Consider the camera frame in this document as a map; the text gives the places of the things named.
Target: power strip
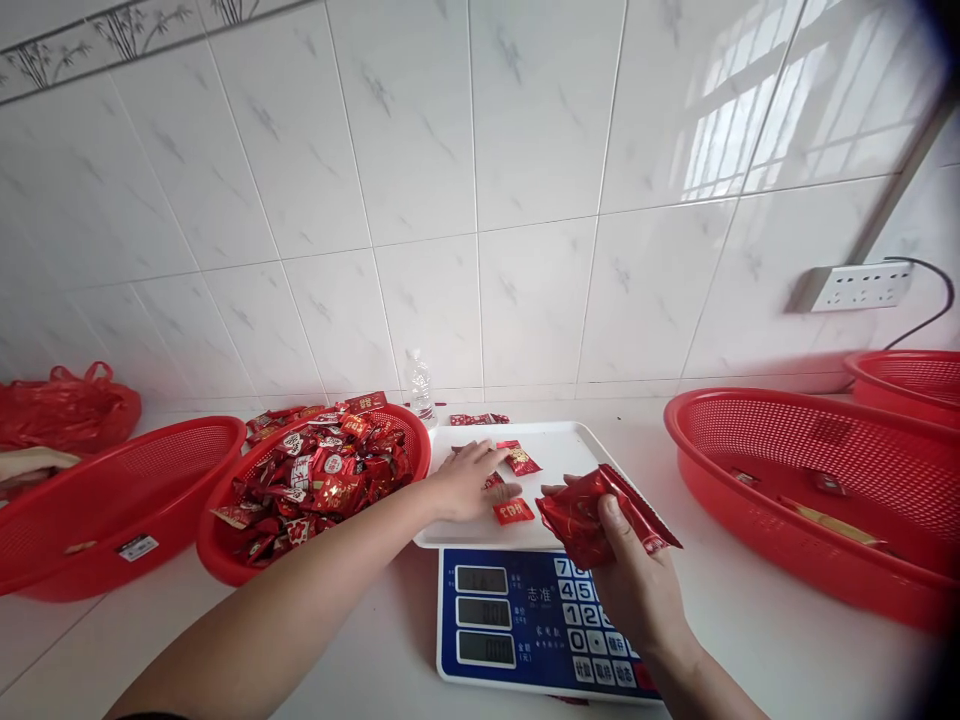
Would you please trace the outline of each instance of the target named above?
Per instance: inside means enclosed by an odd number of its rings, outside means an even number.
[[[814,268],[793,311],[801,313],[895,307],[910,288],[913,263]]]

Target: blue scale panel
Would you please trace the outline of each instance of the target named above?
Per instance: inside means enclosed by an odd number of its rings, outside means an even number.
[[[442,550],[438,612],[438,669],[452,681],[660,700],[590,573],[563,553]]]

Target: decorative tile border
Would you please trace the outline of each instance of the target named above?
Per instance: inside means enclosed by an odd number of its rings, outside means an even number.
[[[130,0],[0,50],[0,105],[315,0]]]

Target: white tray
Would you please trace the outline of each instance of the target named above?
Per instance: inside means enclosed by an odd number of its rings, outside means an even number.
[[[478,550],[555,550],[562,547],[553,533],[543,526],[540,510],[534,502],[541,497],[541,485],[563,485],[564,473],[586,475],[600,463],[609,463],[627,476],[614,462],[592,432],[577,422],[518,423],[516,425],[441,426],[430,431],[433,472],[450,454],[451,446],[471,440],[519,440],[520,445],[543,470],[516,477],[506,463],[497,471],[505,482],[523,486],[521,497],[536,518],[531,522],[500,526],[491,510],[480,520],[469,523],[435,522],[421,530],[413,541],[420,547],[464,547]]]

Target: red mesh basket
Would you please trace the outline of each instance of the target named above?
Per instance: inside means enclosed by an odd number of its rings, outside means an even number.
[[[844,365],[858,403],[960,429],[960,353],[881,350]]]
[[[828,398],[747,389],[679,395],[664,419],[690,492],[754,551],[851,605],[944,628],[960,589],[960,432]],[[829,473],[850,496],[817,490],[811,470]],[[760,482],[748,486],[739,473]],[[900,557],[807,520],[780,497],[888,540]]]
[[[178,555],[196,538],[210,489],[240,456],[245,435],[243,422],[232,417],[170,425],[84,461],[7,506],[0,511],[0,595],[80,600]],[[133,560],[120,554],[144,538],[152,539],[139,545],[147,552]],[[89,541],[97,544],[64,553]]]
[[[417,419],[417,416],[406,408],[398,405],[386,405],[369,413],[377,419],[388,417],[404,431],[406,435],[405,447],[413,467],[413,482],[423,480],[430,469],[430,437],[427,428]],[[243,459],[225,475],[210,493],[206,503],[206,510],[230,505],[233,500],[233,478],[244,480],[254,474],[254,465],[264,455],[273,449],[291,430],[298,430],[310,421],[305,418],[291,423],[283,431],[274,433],[266,440],[255,445]],[[239,532],[218,519],[211,512],[204,512],[200,518],[200,531],[197,535],[197,554],[204,567],[217,580],[227,585],[239,587],[248,580],[252,580],[262,568],[249,567],[244,564],[240,553],[244,549],[244,541]]]

